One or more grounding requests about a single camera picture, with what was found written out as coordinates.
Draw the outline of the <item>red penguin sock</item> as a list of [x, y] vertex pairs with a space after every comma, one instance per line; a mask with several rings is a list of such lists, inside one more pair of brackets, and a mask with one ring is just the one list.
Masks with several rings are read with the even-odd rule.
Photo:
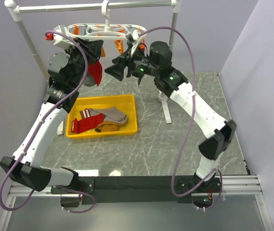
[[100, 85], [103, 76], [103, 68], [99, 61], [88, 66], [88, 73], [94, 79], [97, 86]]

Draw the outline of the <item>white clip hanger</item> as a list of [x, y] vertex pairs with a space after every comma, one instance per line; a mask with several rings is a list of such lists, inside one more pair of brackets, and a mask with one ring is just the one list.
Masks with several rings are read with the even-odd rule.
[[80, 37], [85, 40], [112, 40], [120, 54], [124, 52], [124, 40], [127, 33], [142, 33], [146, 29], [134, 24], [111, 24], [109, 1], [104, 0], [101, 6], [101, 13], [105, 19], [104, 24], [79, 23], [67, 26], [64, 31], [72, 37]]

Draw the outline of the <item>red sock with stripes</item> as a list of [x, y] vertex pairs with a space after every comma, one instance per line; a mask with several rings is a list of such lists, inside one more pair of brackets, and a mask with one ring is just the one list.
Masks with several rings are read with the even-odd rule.
[[91, 130], [97, 127], [104, 121], [104, 115], [98, 114], [94, 116], [90, 116], [81, 120], [77, 120], [76, 118], [72, 121], [72, 129], [71, 131], [76, 134], [83, 133], [87, 130]]

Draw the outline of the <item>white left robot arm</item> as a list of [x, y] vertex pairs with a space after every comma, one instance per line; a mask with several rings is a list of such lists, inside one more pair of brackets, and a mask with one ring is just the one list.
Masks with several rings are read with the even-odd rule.
[[80, 46], [69, 45], [49, 60], [49, 87], [43, 98], [39, 115], [30, 132], [11, 157], [0, 161], [12, 181], [35, 191], [62, 185], [67, 193], [78, 190], [77, 172], [68, 168], [48, 169], [41, 163], [58, 126], [71, 111], [79, 95], [74, 89], [80, 84], [86, 64], [97, 64], [102, 53], [102, 40], [75, 38]]

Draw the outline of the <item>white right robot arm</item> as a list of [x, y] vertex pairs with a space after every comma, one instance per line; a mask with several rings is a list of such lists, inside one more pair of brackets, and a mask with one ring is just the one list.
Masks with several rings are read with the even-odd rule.
[[236, 123], [216, 113], [197, 94], [185, 75], [172, 66], [171, 59], [172, 51], [165, 42], [153, 42], [149, 55], [130, 45], [113, 59], [113, 64], [105, 72], [119, 81], [131, 76], [138, 80], [142, 80], [144, 75], [154, 77], [155, 86], [191, 116], [206, 137], [198, 147], [201, 160], [194, 180], [195, 189], [205, 192], [211, 186], [213, 170], [218, 167], [222, 153], [234, 137]]

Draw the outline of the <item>yellow plastic bin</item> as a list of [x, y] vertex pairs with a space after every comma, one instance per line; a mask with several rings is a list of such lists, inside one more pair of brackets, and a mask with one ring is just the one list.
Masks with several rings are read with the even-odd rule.
[[[94, 129], [85, 131], [81, 134], [76, 134], [71, 131], [72, 122], [76, 118], [81, 119], [80, 111], [86, 108], [107, 109], [116, 107], [121, 112], [128, 116], [128, 121], [125, 125], [119, 128], [118, 131], [112, 132], [96, 132]], [[89, 139], [100, 138], [106, 136], [125, 136], [133, 135], [138, 130], [135, 98], [132, 94], [83, 97], [77, 98], [73, 108], [66, 119], [66, 136], [71, 139]]]

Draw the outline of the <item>brown striped grey sock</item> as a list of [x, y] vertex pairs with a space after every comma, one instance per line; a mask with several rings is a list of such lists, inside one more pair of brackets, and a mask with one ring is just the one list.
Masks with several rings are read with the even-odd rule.
[[104, 117], [103, 122], [113, 122], [116, 124], [124, 125], [128, 121], [128, 116], [122, 111], [118, 110], [116, 107], [107, 109], [85, 108], [79, 113], [82, 119], [102, 114]]

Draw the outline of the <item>mustard yellow sock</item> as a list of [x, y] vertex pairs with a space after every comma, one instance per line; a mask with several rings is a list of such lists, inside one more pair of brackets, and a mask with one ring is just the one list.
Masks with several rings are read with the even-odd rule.
[[118, 131], [119, 126], [116, 124], [100, 124], [95, 128], [96, 132], [114, 132]]

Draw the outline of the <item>white and silver drying rack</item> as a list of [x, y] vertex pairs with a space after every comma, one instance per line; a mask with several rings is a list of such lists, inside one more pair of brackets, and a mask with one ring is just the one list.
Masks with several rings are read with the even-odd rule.
[[116, 2], [109, 3], [104, 0], [102, 3], [84, 3], [84, 4], [64, 4], [64, 5], [46, 5], [46, 6], [17, 6], [13, 0], [6, 0], [4, 5], [10, 12], [13, 20], [17, 23], [28, 47], [31, 50], [33, 57], [37, 65], [39, 66], [42, 74], [47, 78], [47, 70], [43, 65], [43, 62], [36, 50], [34, 43], [32, 42], [23, 22], [21, 13], [33, 13], [33, 12], [60, 12], [60, 11], [78, 11], [78, 10], [101, 10], [102, 16], [105, 18], [105, 24], [110, 24], [110, 16], [107, 14], [109, 9], [124, 9], [124, 8], [137, 8], [137, 7], [158, 7], [158, 6], [171, 6], [172, 7], [172, 23], [171, 27], [176, 27], [177, 15], [180, 11], [181, 2], [179, 0], [143, 0], [143, 1], [130, 1], [130, 2]]

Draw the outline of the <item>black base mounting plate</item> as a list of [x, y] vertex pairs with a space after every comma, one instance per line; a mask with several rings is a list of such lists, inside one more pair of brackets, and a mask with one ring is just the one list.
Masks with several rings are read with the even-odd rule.
[[[208, 195], [219, 193], [221, 181], [213, 177], [202, 183], [193, 193]], [[176, 176], [174, 190], [182, 194], [197, 185], [197, 179], [190, 176]], [[97, 203], [129, 202], [178, 202], [192, 203], [192, 194], [176, 197], [171, 192], [171, 176], [137, 177], [79, 177], [79, 187], [71, 188], [92, 195]]]

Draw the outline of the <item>aluminium rail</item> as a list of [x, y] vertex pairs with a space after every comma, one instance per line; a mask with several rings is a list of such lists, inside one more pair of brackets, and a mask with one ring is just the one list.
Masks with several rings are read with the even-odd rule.
[[[223, 193], [225, 195], [258, 195], [263, 194], [257, 175], [223, 175]], [[8, 196], [27, 197], [31, 189], [13, 182]]]

